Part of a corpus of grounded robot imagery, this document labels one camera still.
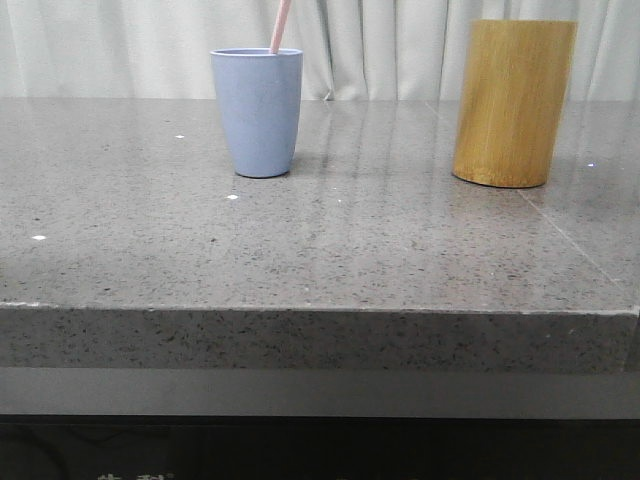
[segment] speckled stone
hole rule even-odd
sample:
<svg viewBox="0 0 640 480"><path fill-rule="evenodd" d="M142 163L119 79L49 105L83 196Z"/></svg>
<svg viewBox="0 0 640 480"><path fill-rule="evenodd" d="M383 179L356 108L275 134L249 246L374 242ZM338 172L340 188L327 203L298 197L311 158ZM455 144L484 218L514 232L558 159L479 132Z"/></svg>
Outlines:
<svg viewBox="0 0 640 480"><path fill-rule="evenodd" d="M305 102L252 180L212 101L0 100L2 365L619 371L640 147L589 119L630 105L523 191L451 176L452 104Z"/></svg>

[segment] plastic cup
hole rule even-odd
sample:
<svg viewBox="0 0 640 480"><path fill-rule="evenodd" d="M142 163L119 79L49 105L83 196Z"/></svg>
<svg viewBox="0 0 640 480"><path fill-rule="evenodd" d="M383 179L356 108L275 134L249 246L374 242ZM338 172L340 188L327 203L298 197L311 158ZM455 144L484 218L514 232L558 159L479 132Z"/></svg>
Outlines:
<svg viewBox="0 0 640 480"><path fill-rule="evenodd" d="M237 174L275 177L291 169L302 85L302 51L211 52L216 97Z"/></svg>

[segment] countertop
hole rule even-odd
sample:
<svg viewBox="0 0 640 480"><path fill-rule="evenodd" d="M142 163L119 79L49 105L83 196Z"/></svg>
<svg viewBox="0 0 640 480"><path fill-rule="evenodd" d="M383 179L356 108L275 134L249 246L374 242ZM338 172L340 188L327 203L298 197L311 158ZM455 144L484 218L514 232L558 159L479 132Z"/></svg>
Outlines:
<svg viewBox="0 0 640 480"><path fill-rule="evenodd" d="M640 104L533 189L451 175L457 108L303 102L257 180L214 101L0 100L0 366L640 370Z"/></svg>

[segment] wooden holder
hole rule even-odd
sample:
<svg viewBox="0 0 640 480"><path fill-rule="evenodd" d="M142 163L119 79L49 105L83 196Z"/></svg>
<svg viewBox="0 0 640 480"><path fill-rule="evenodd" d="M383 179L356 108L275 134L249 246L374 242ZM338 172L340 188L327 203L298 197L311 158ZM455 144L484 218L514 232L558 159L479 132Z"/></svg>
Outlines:
<svg viewBox="0 0 640 480"><path fill-rule="evenodd" d="M547 181L576 22L472 24L453 174L495 187Z"/></svg>

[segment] white curtain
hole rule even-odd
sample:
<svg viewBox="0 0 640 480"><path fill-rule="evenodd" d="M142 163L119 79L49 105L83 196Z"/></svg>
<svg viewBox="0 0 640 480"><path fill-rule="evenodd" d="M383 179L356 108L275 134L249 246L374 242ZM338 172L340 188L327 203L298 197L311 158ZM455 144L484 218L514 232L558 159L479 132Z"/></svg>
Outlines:
<svg viewBox="0 0 640 480"><path fill-rule="evenodd" d="M278 0L0 0L0 96L214 98L209 50ZM305 99L457 99L476 18L578 21L572 100L640 98L638 0L293 0Z"/></svg>

